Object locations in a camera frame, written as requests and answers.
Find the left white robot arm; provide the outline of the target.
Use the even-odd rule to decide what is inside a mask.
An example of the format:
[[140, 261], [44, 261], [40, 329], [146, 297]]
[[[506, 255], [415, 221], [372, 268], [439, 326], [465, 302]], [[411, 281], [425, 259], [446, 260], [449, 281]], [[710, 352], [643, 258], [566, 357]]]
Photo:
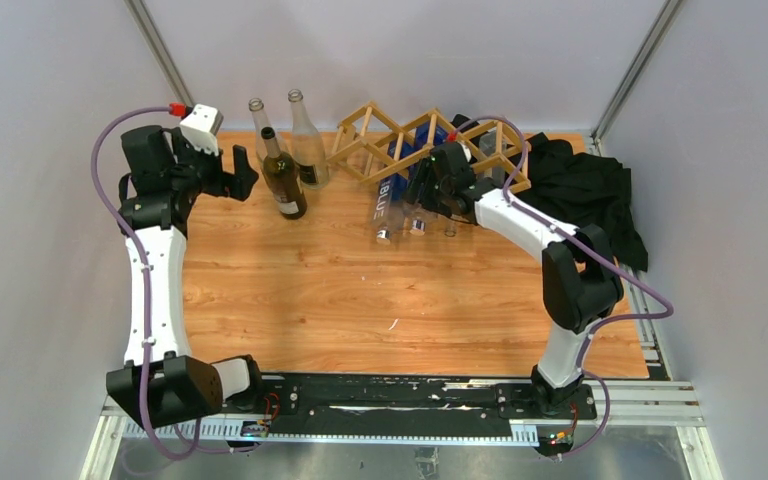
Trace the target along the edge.
[[266, 386], [256, 361], [239, 355], [196, 359], [183, 312], [183, 260], [188, 219], [202, 195], [246, 200], [259, 179], [248, 151], [221, 150], [188, 139], [182, 128], [148, 125], [121, 136], [129, 173], [119, 182], [120, 230], [131, 265], [132, 319], [124, 365], [106, 375], [108, 395], [140, 427], [164, 427], [219, 413], [226, 401], [258, 411]]

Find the clear wine bottle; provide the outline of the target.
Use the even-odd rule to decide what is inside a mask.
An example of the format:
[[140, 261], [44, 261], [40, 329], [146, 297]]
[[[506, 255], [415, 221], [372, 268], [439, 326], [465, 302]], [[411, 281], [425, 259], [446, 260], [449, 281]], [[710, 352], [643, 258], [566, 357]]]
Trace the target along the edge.
[[292, 114], [292, 156], [300, 180], [310, 189], [323, 188], [330, 176], [322, 136], [309, 117], [302, 91], [291, 89], [288, 101]]
[[255, 149], [256, 149], [256, 155], [258, 158], [258, 163], [260, 167], [263, 167], [264, 160], [267, 155], [267, 149], [266, 149], [264, 140], [261, 136], [261, 131], [263, 128], [271, 127], [272, 124], [265, 111], [264, 103], [260, 98], [258, 97], [251, 98], [248, 102], [248, 108], [254, 122], [254, 134], [256, 137]]

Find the blue square glass bottle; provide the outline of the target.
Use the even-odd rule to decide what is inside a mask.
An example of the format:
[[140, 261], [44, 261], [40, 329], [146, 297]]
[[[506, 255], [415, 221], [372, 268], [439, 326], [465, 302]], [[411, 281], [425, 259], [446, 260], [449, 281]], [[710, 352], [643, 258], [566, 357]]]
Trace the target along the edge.
[[408, 179], [400, 173], [389, 175], [378, 183], [370, 220], [378, 244], [391, 245], [403, 229], [405, 207], [402, 197], [407, 186]]

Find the clear square glass bottle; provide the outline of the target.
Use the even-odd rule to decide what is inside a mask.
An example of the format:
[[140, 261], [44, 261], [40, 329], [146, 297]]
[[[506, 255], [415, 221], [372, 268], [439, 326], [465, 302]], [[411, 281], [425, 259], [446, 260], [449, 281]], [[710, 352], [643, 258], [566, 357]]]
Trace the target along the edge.
[[[486, 133], [475, 137], [478, 141], [478, 148], [481, 152], [491, 157], [496, 151], [496, 138], [497, 131], [495, 128], [491, 128]], [[488, 167], [486, 170], [478, 174], [479, 178], [490, 178], [493, 182], [501, 185], [504, 182], [506, 171], [500, 166]], [[447, 237], [454, 237], [457, 234], [457, 221], [455, 219], [449, 219], [445, 223], [444, 234]]]

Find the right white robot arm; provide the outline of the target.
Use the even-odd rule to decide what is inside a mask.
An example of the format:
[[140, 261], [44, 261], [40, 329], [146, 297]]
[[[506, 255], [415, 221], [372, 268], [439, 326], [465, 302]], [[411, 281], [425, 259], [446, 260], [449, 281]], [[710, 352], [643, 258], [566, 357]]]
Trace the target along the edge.
[[583, 378], [583, 359], [598, 322], [623, 298], [607, 234], [577, 227], [522, 204], [503, 185], [476, 173], [460, 142], [433, 147], [418, 163], [406, 203], [495, 232], [541, 267], [542, 301], [552, 322], [548, 343], [533, 367], [531, 403], [556, 417], [571, 403]]

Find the dark green wine bottle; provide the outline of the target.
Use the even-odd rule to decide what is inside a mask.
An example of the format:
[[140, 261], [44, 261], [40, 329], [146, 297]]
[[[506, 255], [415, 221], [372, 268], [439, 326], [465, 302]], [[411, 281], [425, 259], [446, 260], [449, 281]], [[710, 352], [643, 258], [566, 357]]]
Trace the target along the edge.
[[272, 127], [262, 128], [260, 134], [266, 147], [262, 171], [279, 212], [288, 220], [300, 219], [307, 212], [308, 204], [295, 161], [281, 148]]

